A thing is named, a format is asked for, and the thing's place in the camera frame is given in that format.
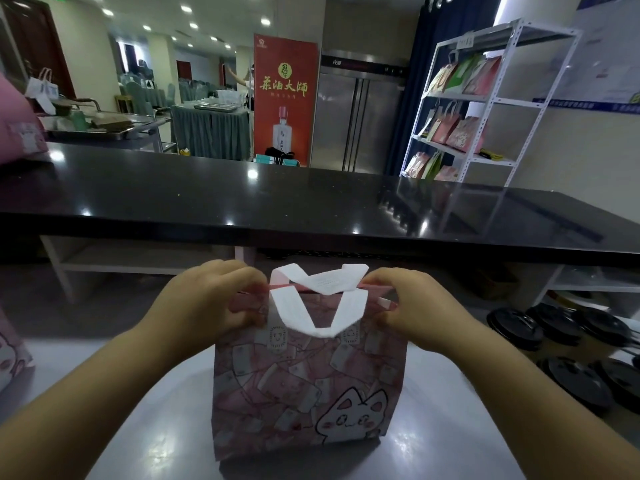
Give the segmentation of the person's left hand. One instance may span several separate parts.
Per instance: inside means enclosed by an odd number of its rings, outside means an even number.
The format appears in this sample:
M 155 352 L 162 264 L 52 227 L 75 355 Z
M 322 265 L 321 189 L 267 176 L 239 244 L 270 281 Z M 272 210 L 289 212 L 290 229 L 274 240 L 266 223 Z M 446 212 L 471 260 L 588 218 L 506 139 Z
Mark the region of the person's left hand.
M 188 358 L 229 332 L 228 305 L 240 292 L 263 292 L 267 279 L 238 260 L 213 260 L 172 278 L 140 322 L 172 354 Z

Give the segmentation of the person's right hand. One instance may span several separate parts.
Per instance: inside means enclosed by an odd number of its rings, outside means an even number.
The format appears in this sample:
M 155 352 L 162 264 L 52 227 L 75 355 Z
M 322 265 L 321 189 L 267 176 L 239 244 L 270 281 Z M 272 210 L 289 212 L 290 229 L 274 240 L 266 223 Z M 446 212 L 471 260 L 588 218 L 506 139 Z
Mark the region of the person's right hand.
M 400 267 L 382 267 L 367 274 L 362 283 L 392 287 L 398 299 L 418 299 L 418 338 L 407 340 L 421 349 L 444 355 L 452 346 L 461 343 L 464 333 L 479 324 L 429 274 Z M 386 328 L 389 328 L 385 324 L 385 314 L 388 311 L 376 316 L 377 322 Z

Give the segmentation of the pink cat print tote bag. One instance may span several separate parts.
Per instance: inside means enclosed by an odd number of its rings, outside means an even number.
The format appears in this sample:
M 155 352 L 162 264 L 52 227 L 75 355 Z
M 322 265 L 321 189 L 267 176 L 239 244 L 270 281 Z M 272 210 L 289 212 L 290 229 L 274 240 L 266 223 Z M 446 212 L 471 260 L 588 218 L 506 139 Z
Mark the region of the pink cat print tote bag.
M 215 346 L 212 438 L 217 461 L 386 434 L 403 389 L 408 342 L 375 316 L 396 303 L 366 285 L 366 264 L 313 275 L 298 264 L 271 272 L 268 290 L 240 292 L 232 312 L 258 328 Z

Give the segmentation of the person's left forearm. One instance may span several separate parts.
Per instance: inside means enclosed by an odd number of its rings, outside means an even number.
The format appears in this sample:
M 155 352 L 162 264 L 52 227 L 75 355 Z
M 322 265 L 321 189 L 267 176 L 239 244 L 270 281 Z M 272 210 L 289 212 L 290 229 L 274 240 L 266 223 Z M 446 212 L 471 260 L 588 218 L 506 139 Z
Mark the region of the person's left forearm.
M 84 480 L 142 398 L 220 330 L 144 320 L 119 334 L 0 426 L 0 480 Z

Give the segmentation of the person's right forearm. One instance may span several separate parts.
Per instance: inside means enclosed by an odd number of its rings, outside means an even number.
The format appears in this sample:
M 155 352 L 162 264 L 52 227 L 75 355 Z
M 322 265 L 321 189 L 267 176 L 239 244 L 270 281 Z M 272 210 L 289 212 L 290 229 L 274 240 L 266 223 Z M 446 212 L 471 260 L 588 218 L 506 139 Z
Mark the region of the person's right forearm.
M 640 451 L 474 319 L 404 324 L 471 382 L 528 480 L 640 480 Z

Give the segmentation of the black stone counter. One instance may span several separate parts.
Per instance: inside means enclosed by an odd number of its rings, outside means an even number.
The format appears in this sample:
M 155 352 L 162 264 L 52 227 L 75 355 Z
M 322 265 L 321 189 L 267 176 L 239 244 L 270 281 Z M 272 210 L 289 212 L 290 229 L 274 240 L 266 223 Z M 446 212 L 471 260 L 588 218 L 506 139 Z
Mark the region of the black stone counter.
M 562 193 L 50 144 L 0 166 L 0 237 L 640 268 L 640 224 Z

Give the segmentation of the stack of black round lids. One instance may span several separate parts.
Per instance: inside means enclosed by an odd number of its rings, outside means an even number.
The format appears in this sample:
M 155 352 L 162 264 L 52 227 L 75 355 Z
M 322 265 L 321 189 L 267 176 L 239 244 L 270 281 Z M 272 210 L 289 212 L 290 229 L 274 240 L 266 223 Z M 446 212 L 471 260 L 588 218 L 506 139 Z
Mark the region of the stack of black round lids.
M 596 361 L 591 368 L 610 389 L 617 405 L 640 416 L 640 370 L 612 358 Z
M 629 326 L 608 312 L 585 308 L 573 311 L 571 317 L 587 335 L 603 344 L 622 348 L 632 342 Z
M 526 316 L 533 320 L 549 340 L 565 346 L 576 346 L 582 338 L 582 329 L 567 311 L 545 303 L 528 308 Z
M 614 406 L 610 388 L 595 371 L 564 356 L 540 359 L 537 367 L 556 385 L 596 416 L 603 418 Z
M 487 314 L 486 322 L 493 331 L 523 352 L 534 353 L 542 346 L 541 327 L 521 311 L 510 307 L 497 308 Z

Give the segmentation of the white under-counter shelf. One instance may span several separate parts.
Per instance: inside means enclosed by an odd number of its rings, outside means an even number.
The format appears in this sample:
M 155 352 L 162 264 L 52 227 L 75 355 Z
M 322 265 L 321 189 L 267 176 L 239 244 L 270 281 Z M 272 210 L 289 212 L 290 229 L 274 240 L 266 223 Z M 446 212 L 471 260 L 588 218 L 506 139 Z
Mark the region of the white under-counter shelf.
M 256 248 L 182 242 L 41 235 L 65 297 L 71 304 L 87 297 L 107 274 L 174 276 L 215 259 L 254 265 Z
M 521 280 L 522 307 L 537 305 L 553 291 L 568 305 L 606 306 L 614 315 L 640 321 L 640 268 L 532 265 Z

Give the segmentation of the row of colourful gift bags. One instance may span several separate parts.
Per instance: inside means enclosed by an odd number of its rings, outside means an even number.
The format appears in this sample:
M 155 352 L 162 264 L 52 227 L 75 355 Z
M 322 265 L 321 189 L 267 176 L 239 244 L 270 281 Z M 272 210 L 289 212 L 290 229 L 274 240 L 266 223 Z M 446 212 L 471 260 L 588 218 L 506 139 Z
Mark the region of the row of colourful gift bags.
M 417 138 L 467 153 L 475 140 L 480 122 L 478 117 L 462 118 L 460 112 L 452 105 L 447 106 L 446 109 L 440 107 L 437 112 L 428 117 Z
M 425 96 L 487 96 L 502 62 L 501 56 L 475 54 L 441 67 L 429 83 Z
M 418 180 L 456 182 L 459 179 L 460 165 L 455 165 L 455 156 L 443 151 L 430 155 L 417 152 L 409 158 L 401 176 Z

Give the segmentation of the table with grey cloth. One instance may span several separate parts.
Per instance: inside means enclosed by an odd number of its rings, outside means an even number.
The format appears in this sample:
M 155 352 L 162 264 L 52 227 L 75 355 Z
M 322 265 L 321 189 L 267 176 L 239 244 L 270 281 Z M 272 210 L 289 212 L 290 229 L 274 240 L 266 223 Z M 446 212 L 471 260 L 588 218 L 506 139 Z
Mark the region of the table with grey cloth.
M 246 161 L 250 156 L 250 119 L 245 108 L 232 112 L 197 109 L 194 102 L 171 108 L 172 135 L 190 156 Z

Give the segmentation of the stainless steel refrigerator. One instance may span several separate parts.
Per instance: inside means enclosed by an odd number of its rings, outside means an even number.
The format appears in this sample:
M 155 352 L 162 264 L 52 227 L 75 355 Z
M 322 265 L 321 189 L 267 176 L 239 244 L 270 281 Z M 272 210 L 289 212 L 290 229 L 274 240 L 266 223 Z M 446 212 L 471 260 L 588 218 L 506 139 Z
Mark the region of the stainless steel refrigerator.
M 323 50 L 309 167 L 383 175 L 409 62 Z

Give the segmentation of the red standing banner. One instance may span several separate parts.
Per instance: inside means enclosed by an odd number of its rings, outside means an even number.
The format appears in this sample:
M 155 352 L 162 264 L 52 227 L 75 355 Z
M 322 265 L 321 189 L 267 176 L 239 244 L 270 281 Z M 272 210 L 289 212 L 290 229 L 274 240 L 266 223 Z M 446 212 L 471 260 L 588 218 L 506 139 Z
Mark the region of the red standing banner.
M 253 36 L 253 149 L 288 153 L 308 166 L 315 115 L 319 50 L 315 43 Z

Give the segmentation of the stainless steel cart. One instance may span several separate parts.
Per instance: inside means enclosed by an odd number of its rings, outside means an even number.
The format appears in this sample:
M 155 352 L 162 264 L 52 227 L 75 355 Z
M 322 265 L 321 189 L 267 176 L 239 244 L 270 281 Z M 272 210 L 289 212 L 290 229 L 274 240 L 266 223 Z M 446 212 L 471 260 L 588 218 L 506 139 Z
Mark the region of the stainless steel cart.
M 38 113 L 47 139 L 120 150 L 177 153 L 176 142 L 165 142 L 161 129 L 172 121 L 168 107 L 145 102 L 135 107 L 130 96 L 117 96 L 124 109 L 104 111 L 92 98 L 60 98 L 53 101 L 54 115 Z

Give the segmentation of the white metal shelf rack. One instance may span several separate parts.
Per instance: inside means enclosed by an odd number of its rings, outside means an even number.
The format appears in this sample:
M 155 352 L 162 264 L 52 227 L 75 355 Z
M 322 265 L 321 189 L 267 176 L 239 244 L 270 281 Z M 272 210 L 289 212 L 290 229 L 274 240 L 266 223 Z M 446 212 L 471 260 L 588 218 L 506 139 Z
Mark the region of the white metal shelf rack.
M 483 183 L 495 182 L 500 187 L 508 188 L 512 185 L 516 171 L 547 112 L 548 103 L 563 76 L 564 65 L 571 59 L 581 32 L 570 31 L 568 27 L 560 25 L 532 22 L 525 18 L 517 18 L 508 23 L 473 32 L 475 41 L 470 49 L 456 50 L 456 41 L 460 36 L 436 44 L 401 171 L 409 158 L 417 152 L 432 155 L 438 150 L 455 156 L 455 165 L 460 165 L 457 183 L 468 181 L 470 170 L 475 166 L 482 166 L 499 172 L 498 177 L 485 177 Z M 542 96 L 539 98 L 516 96 L 504 90 L 507 76 L 515 74 L 512 67 L 519 49 L 556 42 L 564 43 L 567 46 L 567 53 L 561 59 L 556 72 L 552 74 L 550 86 Z M 425 96 L 429 83 L 441 67 L 462 61 L 475 54 L 482 54 L 485 57 L 502 57 L 500 69 L 487 96 Z M 438 108 L 446 109 L 449 105 L 459 111 L 462 118 L 473 116 L 481 120 L 475 140 L 467 153 L 417 138 L 428 117 L 437 112 Z M 504 160 L 496 162 L 479 157 L 478 152 L 482 148 L 503 155 Z

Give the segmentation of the group of covered chairs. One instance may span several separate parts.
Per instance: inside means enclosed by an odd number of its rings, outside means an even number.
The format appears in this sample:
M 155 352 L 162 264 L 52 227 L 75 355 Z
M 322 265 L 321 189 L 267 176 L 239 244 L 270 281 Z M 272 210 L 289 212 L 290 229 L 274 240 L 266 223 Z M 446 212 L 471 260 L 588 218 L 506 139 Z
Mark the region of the group of covered chairs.
M 158 87 L 150 79 L 144 79 L 132 73 L 118 76 L 121 95 L 131 99 L 133 111 L 142 110 L 145 114 L 149 108 L 172 107 L 176 104 L 194 102 L 215 95 L 218 87 L 210 82 L 180 78 L 178 85 L 168 84 Z

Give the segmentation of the dark blue curtain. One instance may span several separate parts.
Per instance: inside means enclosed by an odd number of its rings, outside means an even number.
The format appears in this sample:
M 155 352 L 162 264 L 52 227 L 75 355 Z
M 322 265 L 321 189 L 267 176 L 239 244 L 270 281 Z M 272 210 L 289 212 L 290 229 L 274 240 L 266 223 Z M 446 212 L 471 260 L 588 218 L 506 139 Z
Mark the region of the dark blue curtain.
M 427 80 L 436 44 L 489 28 L 494 24 L 501 0 L 426 1 L 420 10 L 413 40 L 408 78 L 404 87 L 392 131 L 385 174 L 398 176 L 412 135 L 420 97 Z

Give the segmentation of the large pink bag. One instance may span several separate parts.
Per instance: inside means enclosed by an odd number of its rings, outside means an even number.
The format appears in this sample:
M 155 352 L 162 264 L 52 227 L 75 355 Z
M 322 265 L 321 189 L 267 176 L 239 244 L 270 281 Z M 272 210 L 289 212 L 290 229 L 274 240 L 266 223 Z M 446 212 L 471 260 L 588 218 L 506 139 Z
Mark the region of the large pink bag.
M 0 166 L 47 150 L 44 128 L 27 98 L 0 72 Z

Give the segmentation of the white tote bag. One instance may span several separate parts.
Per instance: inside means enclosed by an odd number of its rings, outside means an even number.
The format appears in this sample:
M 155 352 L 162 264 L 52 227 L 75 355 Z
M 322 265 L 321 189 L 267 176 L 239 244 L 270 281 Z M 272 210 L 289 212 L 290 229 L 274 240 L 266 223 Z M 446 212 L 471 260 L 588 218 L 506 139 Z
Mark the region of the white tote bag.
M 31 76 L 25 96 L 34 99 L 44 113 L 55 116 L 56 108 L 53 103 L 59 100 L 60 91 L 58 85 L 52 81 L 52 69 L 45 67 L 37 77 Z

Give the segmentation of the dark brown door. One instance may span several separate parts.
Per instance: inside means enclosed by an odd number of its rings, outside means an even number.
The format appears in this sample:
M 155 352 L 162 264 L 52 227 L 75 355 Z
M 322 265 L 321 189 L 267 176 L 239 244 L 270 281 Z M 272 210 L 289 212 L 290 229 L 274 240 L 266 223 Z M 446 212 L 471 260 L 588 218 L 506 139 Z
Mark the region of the dark brown door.
M 49 5 L 39 0 L 0 0 L 0 9 L 27 78 L 50 69 L 60 94 L 74 98 L 76 92 Z

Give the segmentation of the white and blue wall poster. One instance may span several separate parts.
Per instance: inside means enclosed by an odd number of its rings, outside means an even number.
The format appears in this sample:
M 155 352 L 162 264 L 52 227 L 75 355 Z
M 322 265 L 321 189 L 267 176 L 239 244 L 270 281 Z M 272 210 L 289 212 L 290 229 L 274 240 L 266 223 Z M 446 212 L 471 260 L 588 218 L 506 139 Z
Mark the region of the white and blue wall poster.
M 549 106 L 640 116 L 640 0 L 581 0 L 581 35 Z

